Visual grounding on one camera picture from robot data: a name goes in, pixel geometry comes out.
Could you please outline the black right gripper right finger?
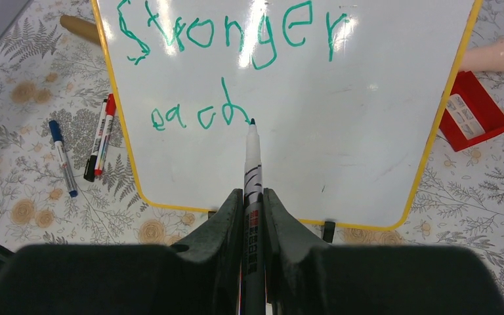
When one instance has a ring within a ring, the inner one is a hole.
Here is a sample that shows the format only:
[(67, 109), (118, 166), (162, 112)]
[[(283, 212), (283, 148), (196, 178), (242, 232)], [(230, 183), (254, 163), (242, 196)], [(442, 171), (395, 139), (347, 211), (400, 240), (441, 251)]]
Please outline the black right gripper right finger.
[(268, 297), (278, 314), (504, 314), (490, 271), (456, 246), (332, 245), (264, 191)]

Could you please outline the green capped whiteboard marker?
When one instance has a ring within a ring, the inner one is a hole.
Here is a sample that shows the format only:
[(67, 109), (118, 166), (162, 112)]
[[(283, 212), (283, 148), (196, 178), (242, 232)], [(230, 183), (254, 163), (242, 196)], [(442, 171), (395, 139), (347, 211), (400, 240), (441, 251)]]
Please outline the green capped whiteboard marker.
[(261, 144), (254, 119), (246, 137), (243, 187), (243, 257), (241, 260), (241, 314), (265, 314), (263, 178)]

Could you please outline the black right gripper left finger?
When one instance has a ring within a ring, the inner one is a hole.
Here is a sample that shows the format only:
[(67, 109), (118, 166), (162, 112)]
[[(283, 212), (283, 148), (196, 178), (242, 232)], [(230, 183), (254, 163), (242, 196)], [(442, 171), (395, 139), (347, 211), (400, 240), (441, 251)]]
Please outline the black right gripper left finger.
[(236, 314), (242, 191), (173, 245), (30, 245), (0, 269), (0, 314)]

